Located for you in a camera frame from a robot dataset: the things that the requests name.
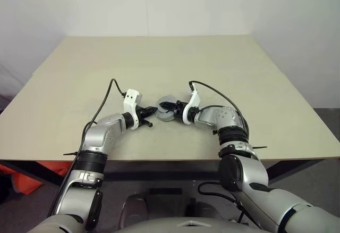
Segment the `beige tabletop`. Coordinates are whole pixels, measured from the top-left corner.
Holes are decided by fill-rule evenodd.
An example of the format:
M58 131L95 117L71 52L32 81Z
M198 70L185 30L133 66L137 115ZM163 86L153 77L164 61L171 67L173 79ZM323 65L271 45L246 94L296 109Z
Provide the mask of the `beige tabletop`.
M111 78L143 94L187 101L189 80L210 84L241 109L262 160L340 157L340 143L251 36L68 37L0 116L0 159L72 160ZM201 105L228 104L197 85ZM115 87L98 118L123 112ZM215 160L211 131L149 118L129 130L111 160Z

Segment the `gray floor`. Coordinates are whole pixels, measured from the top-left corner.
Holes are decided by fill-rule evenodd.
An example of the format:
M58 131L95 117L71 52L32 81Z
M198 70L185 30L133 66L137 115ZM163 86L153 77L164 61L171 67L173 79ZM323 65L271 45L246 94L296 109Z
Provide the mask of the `gray floor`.
M335 136L340 139L340 109L316 109ZM121 207L125 199L132 194L143 193L149 188L182 188L187 197L211 204L225 219L237 218L240 212L230 203L218 197L201 196L197 193L196 181L120 181L105 182L103 207L96 232L116 230ZM303 171L289 176L271 185L291 191L313 205L340 216L340 161L324 160ZM26 232L42 221L48 212L50 203L57 192L52 186L43 186L29 196L12 194L0 205L0 227L2 233Z

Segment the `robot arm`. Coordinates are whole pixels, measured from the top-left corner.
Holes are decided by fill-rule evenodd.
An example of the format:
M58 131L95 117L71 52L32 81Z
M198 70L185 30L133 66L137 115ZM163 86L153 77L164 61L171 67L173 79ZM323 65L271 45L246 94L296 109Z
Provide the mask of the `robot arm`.
M218 135L220 183L254 223L270 232L339 232L339 218L290 192L268 188L267 171L248 142L247 122L239 110L214 105L199 108L199 95L192 87L188 103L161 99L159 107L171 110L185 124L205 126Z
M145 118L157 108L142 108L141 94L129 89L123 102L124 113L107 116L89 128L66 184L53 208L52 216L33 228L31 233L72 233L93 230L98 222L103 193L104 168L108 155L127 129L142 125L152 127Z

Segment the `silver arm segment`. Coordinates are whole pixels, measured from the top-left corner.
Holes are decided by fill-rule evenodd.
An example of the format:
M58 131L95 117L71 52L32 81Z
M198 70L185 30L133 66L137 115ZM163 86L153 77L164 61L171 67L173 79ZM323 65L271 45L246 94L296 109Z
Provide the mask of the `silver arm segment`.
M230 107L214 110L215 117L210 117L209 126L216 127L219 136L221 185L234 195L257 225L270 232L339 232L338 217L290 192L268 188L267 171L244 139L244 127L237 112Z
M152 127L152 123L145 118L154 114L156 108L140 107L141 97L138 91L128 89L123 102L124 113L107 116L87 130L53 216L33 228L31 233L79 233L95 228L103 198L99 189L104 180L104 167L109 154L127 128L133 130L144 124Z

